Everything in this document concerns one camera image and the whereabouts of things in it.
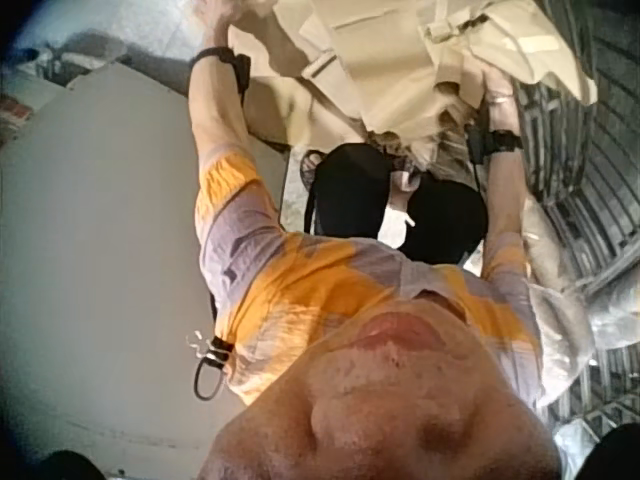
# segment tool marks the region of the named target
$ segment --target gray floor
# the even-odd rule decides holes
[[[17,46],[60,48],[74,37],[103,33],[151,55],[188,59],[200,41],[188,9],[192,0],[49,0],[32,17]]]
[[[188,60],[202,35],[189,13],[192,1],[49,0],[25,25],[15,47],[118,59],[184,94]]]

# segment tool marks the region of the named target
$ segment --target beige fabric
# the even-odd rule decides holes
[[[470,0],[470,3],[475,8],[462,9],[446,21],[427,27],[425,42],[437,65],[454,56],[451,50],[468,52],[523,83],[564,87],[585,105],[597,100],[595,82],[585,75],[554,25],[533,0],[493,3]],[[465,22],[481,14],[489,19],[460,31]],[[443,68],[451,66],[445,62]],[[476,88],[481,90],[481,81],[477,82]]]
[[[251,57],[255,77],[299,77],[310,62],[322,53],[300,35],[311,16],[307,0],[255,0],[260,5],[275,3],[273,10],[244,15],[229,31],[229,46]]]
[[[362,119],[376,133],[418,138],[433,125],[424,105],[435,76],[414,0],[315,0],[334,49],[353,80]]]
[[[302,72],[347,117],[360,119],[360,101],[353,82],[332,50],[323,53]]]
[[[263,140],[323,152],[364,141],[365,132],[358,122],[345,117],[303,82],[282,77],[251,79],[244,103],[249,131]]]
[[[481,14],[488,20],[470,26]],[[478,59],[524,83],[566,88],[584,104],[597,99],[595,83],[533,0],[280,0],[271,13],[243,19],[231,43],[252,56],[260,83],[296,79],[248,96],[250,112],[288,108],[252,118],[255,134],[323,151],[364,138],[352,119],[407,146],[468,123],[484,95]],[[302,78],[317,90],[301,91]],[[278,112],[286,114],[271,116]]]

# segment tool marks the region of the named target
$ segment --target plastic bag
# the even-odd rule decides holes
[[[640,264],[591,298],[589,321],[599,349],[640,342]]]
[[[595,342],[576,276],[546,213],[531,196],[522,223],[531,303],[542,338],[544,393],[538,407],[544,407],[571,386],[593,355]]]

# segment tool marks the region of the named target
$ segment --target mouth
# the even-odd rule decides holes
[[[388,312],[369,320],[346,348],[375,350],[388,343],[412,352],[445,347],[438,331],[426,320],[410,313]]]

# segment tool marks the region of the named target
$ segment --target forearm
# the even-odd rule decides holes
[[[491,130],[520,135],[517,105],[513,99],[490,107]],[[522,152],[495,153],[489,160],[487,241],[500,234],[522,231],[522,209],[527,194]]]
[[[227,46],[228,32],[227,23],[208,28],[202,48]],[[224,145],[243,148],[248,145],[238,85],[231,65],[215,57],[206,57],[196,63],[189,84],[189,114],[201,158]]]

